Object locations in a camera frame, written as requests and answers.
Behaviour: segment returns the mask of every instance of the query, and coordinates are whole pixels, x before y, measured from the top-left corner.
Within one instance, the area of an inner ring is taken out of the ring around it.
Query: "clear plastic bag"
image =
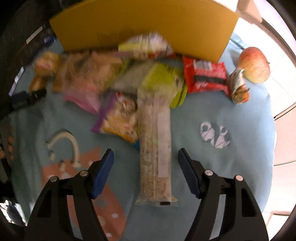
[[[76,103],[82,109],[97,114],[101,106],[101,94],[111,85],[121,70],[121,58],[93,51],[69,54],[56,76],[53,91],[62,88],[65,100]]]
[[[64,66],[63,89],[101,94],[108,89],[123,66],[118,57],[98,54],[72,54]]]
[[[136,95],[139,86],[155,63],[152,60],[130,60],[128,62],[126,70],[116,76],[111,88],[119,92]]]
[[[138,91],[140,136],[140,194],[138,203],[175,202],[171,191],[170,102],[176,90],[169,86]]]

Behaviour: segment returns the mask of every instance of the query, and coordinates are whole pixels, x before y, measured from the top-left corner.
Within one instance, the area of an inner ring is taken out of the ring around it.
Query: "orange pattern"
[[[93,161],[100,160],[99,147],[80,155],[81,165],[88,169]],[[65,168],[60,170],[58,163],[43,167],[42,186],[44,186],[51,176],[58,176],[60,179],[75,176],[79,171],[65,160]],[[117,241],[121,238],[126,224],[126,218],[122,206],[106,184],[101,195],[93,200],[94,209],[99,218],[101,226],[109,241]],[[68,198],[68,208],[71,220],[79,227],[73,197]]]

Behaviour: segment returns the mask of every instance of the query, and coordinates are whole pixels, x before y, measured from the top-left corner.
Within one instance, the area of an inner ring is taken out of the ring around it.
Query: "yellow cardboard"
[[[116,46],[157,31],[174,51],[217,62],[238,18],[212,0],[87,0],[50,24],[65,50]]]

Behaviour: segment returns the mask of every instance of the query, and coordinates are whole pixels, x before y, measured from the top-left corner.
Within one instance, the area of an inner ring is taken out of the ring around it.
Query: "yellow-green package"
[[[156,91],[163,85],[172,85],[177,91],[175,98],[170,104],[170,108],[182,105],[187,94],[187,85],[183,71],[162,63],[155,63],[145,76],[142,86]]]

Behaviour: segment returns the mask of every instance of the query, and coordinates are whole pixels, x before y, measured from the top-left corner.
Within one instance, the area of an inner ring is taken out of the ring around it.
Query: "white label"
[[[13,92],[14,92],[14,90],[15,90],[15,87],[17,86],[17,82],[18,82],[18,80],[20,79],[20,77],[22,76],[24,70],[25,70],[25,69],[24,69],[24,67],[22,66],[21,69],[20,69],[20,71],[19,71],[19,73],[18,73],[17,76],[15,77],[15,81],[14,81],[14,83],[13,83],[13,85],[12,85],[12,87],[11,87],[9,93],[8,93],[9,96],[12,96],[12,94],[13,94]]]
[[[158,177],[169,177],[170,165],[170,108],[157,116],[158,129]]]
[[[207,71],[213,71],[212,63],[205,60],[194,60],[193,62],[194,69],[203,69]]]
[[[36,37],[37,34],[39,34],[42,31],[43,27],[41,26],[40,28],[38,28],[30,37],[28,37],[27,39],[27,44]]]

